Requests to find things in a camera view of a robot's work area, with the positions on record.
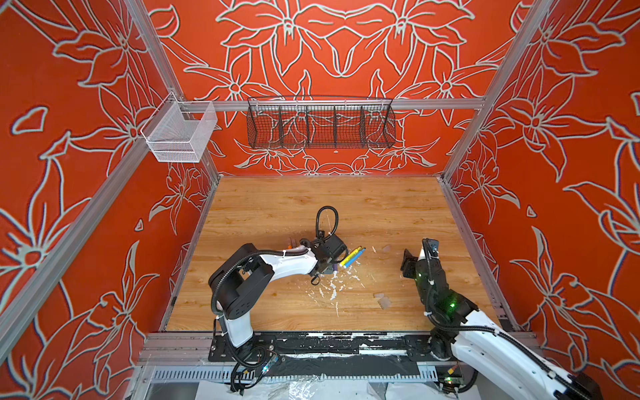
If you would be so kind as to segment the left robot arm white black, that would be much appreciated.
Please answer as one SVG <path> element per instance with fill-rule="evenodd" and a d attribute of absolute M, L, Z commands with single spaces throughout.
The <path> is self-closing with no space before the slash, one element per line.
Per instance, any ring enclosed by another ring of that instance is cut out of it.
<path fill-rule="evenodd" d="M 208 280 L 211 310 L 221 328 L 232 359 L 245 369 L 262 368 L 277 356 L 275 351 L 253 347 L 251 310 L 270 283 L 291 276 L 308 275 L 311 285 L 320 283 L 348 255 L 348 246 L 337 235 L 339 213 L 323 206 L 316 214 L 315 239 L 302 239 L 285 250 L 241 246 Z"/>

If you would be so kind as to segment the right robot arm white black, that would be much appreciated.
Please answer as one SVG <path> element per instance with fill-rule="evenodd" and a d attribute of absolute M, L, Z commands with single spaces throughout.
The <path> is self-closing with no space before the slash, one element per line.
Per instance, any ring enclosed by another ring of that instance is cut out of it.
<path fill-rule="evenodd" d="M 553 365 L 452 290 L 438 247 L 437 240 L 423 239 L 420 255 L 405 250 L 400 267 L 416 284 L 424 315 L 433 325 L 429 347 L 435 358 L 465 363 L 513 399 L 603 398 L 588 375 Z"/>

